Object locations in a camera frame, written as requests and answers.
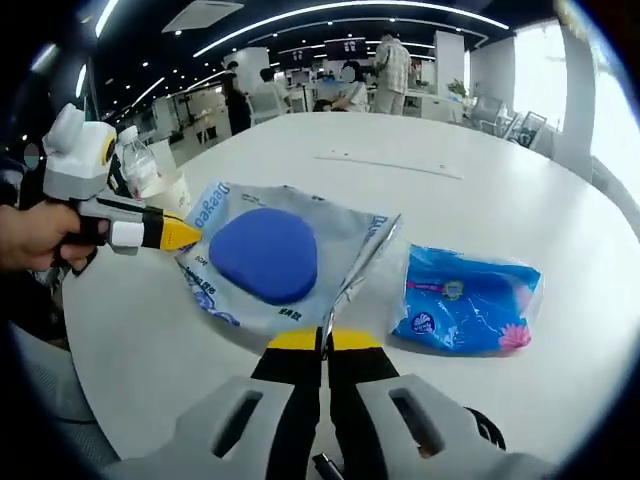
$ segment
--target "man in plaid shirt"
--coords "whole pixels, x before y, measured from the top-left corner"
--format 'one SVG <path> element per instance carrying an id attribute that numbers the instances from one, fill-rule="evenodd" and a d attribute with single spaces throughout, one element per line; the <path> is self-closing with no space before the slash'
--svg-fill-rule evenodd
<path id="1" fill-rule="evenodd" d="M 378 72 L 375 113 L 402 115 L 404 98 L 409 88 L 410 67 L 409 51 L 400 43 L 397 33 L 385 31 L 375 58 Z"/>

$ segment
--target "blue plastic package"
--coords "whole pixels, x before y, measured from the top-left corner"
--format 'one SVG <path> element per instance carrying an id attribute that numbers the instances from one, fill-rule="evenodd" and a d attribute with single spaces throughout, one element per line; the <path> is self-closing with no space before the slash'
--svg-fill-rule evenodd
<path id="1" fill-rule="evenodd" d="M 392 333 L 453 353 L 513 351 L 531 341 L 525 311 L 539 286 L 531 267 L 412 245 L 407 315 Z"/>

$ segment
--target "white shirt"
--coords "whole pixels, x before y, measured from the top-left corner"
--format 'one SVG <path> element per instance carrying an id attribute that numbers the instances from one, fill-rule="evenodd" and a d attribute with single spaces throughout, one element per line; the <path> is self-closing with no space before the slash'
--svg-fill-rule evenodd
<path id="1" fill-rule="evenodd" d="M 350 83 L 342 91 L 342 95 L 349 100 L 349 105 L 345 108 L 348 112 L 368 112 L 369 98 L 367 96 L 367 85 L 364 82 Z"/>
<path id="2" fill-rule="evenodd" d="M 409 88 L 411 56 L 400 40 L 382 42 L 376 50 L 376 64 L 386 67 L 380 72 L 378 86 L 406 95 Z"/>
<path id="3" fill-rule="evenodd" d="M 256 89 L 256 93 L 268 92 L 275 92 L 278 97 L 278 102 L 280 103 L 280 109 L 283 112 L 286 112 L 289 106 L 285 103 L 284 99 L 289 97 L 289 92 L 284 88 L 284 85 L 276 82 L 275 80 L 271 80 L 270 82 L 264 82 Z"/>

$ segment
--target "plastic water bottle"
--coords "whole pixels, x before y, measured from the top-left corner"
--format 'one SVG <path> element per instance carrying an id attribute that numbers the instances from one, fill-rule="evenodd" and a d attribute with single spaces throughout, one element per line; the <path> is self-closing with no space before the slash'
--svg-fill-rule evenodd
<path id="1" fill-rule="evenodd" d="M 124 177 L 131 195 L 139 199 L 142 192 L 161 177 L 155 156 L 151 149 L 138 138 L 138 127 L 135 125 L 123 130 L 119 140 L 124 147 L 122 154 Z"/>

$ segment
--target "pink flower print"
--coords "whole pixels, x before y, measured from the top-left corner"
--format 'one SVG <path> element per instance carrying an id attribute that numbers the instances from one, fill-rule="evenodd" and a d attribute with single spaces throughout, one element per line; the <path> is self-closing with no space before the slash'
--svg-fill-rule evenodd
<path id="1" fill-rule="evenodd" d="M 500 348 L 507 352 L 526 347 L 530 341 L 529 327 L 511 324 L 502 329 L 502 336 L 498 339 Z"/>

